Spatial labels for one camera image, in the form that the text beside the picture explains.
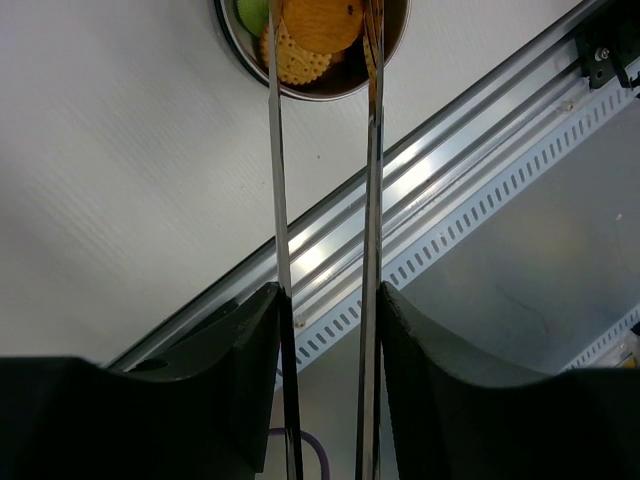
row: perforated metal strip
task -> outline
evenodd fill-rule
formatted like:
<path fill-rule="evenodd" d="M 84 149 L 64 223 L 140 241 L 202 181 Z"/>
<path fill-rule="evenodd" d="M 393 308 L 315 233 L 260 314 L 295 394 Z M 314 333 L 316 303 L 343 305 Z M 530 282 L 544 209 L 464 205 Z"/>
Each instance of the perforated metal strip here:
<path fill-rule="evenodd" d="M 569 362 L 562 370 L 584 368 L 597 364 L 600 357 L 615 345 L 620 344 L 627 333 L 629 333 L 638 322 L 640 322 L 640 303 L 618 320 L 609 330 L 604 332 L 600 338 L 585 348 L 580 355 L 576 356 L 576 358 Z"/>

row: cable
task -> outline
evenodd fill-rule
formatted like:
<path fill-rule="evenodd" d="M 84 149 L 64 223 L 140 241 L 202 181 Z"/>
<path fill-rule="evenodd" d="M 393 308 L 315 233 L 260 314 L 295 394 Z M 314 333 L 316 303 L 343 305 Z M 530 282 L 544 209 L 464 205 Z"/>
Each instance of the cable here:
<path fill-rule="evenodd" d="M 284 428 L 272 428 L 269 430 L 270 437 L 284 434 Z M 327 456 L 327 452 L 325 451 L 324 447 L 320 443 L 320 440 L 318 440 L 310 433 L 305 432 L 304 430 L 300 430 L 300 436 L 302 440 L 307 442 L 309 446 L 313 448 L 313 451 L 316 452 L 316 455 L 318 456 L 318 461 L 320 462 L 320 480 L 331 480 L 329 457 Z"/>

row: bracket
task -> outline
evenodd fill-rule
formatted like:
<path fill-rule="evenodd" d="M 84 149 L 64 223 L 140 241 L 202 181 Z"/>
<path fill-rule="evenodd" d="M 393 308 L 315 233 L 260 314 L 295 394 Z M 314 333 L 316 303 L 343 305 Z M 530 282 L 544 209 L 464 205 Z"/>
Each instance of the bracket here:
<path fill-rule="evenodd" d="M 640 2 L 613 0 L 588 17 L 578 29 L 576 45 L 582 74 L 596 90 L 617 77 L 623 88 L 640 86 L 627 67 L 640 57 Z"/>

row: metal bowl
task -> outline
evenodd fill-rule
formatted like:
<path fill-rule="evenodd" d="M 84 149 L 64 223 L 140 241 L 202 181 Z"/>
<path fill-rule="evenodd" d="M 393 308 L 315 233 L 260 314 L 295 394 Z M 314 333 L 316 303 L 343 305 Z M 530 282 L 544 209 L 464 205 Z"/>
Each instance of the metal bowl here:
<path fill-rule="evenodd" d="M 214 24 L 219 25 L 231 53 L 254 78 L 269 85 L 269 74 L 260 59 L 258 39 L 240 23 L 236 0 L 209 0 Z M 385 0 L 385 67 L 393 58 L 404 36 L 411 9 L 410 0 Z M 336 64 L 315 82 L 300 87 L 282 85 L 284 95 L 298 100 L 325 102 L 347 97 L 368 83 L 361 42 L 346 51 L 344 62 Z"/>

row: cracker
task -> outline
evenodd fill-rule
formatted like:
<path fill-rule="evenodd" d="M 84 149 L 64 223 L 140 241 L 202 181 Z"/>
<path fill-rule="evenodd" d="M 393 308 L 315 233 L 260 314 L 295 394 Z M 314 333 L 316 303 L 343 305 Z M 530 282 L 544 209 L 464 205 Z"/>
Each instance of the cracker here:
<path fill-rule="evenodd" d="M 287 0 L 282 15 L 291 37 L 309 52 L 346 50 L 362 31 L 362 0 Z"/>
<path fill-rule="evenodd" d="M 331 64 L 331 54 L 304 50 L 293 41 L 284 22 L 278 28 L 278 78 L 288 85 L 305 85 L 318 79 Z M 260 56 L 269 66 L 269 25 L 260 37 Z"/>

